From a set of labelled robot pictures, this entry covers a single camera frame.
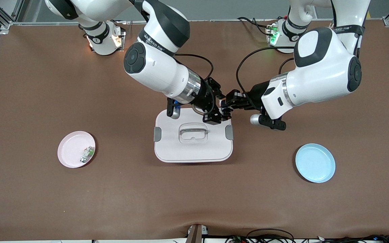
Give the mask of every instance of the brown table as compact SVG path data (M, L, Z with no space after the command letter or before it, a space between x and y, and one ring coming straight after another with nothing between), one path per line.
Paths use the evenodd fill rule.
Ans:
M126 47L141 27L128 31ZM210 58L214 79L229 92L242 58L265 45L247 22L197 22L180 52ZM389 234L389 28L382 21L366 22L354 94L293 109L283 132L251 125L253 111L234 112L234 151L220 163L156 158L153 127L166 99L125 74L124 54L91 53L77 26L12 26L0 37L0 240L182 237L194 223L210 234L261 227L299 238ZM250 89L268 80L290 56L254 55L241 81ZM179 60L209 71L202 60ZM90 132L98 150L85 167L69 169L57 147L78 130ZM335 156L327 183L296 173L295 152L306 143Z

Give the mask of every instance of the gray floor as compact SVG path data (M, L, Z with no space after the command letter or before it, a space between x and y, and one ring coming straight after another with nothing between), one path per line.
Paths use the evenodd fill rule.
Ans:
M242 16L274 19L279 15L286 15L289 9L289 3L283 0L162 0L162 2L179 9L189 20L236 19ZM372 0L369 12L372 18L381 18L389 12L389 0ZM318 8L317 13L318 18L332 18L331 9ZM53 14L43 0L30 0L26 14L21 20L24 22L66 21ZM116 20L137 21L142 20L142 16L133 7L130 7L122 12Z

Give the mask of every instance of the light blue round plate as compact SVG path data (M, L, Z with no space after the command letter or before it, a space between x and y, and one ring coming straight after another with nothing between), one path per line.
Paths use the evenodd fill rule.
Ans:
M300 174L314 183L328 181L335 172L335 161L331 152L316 143L302 146L296 153L295 163Z

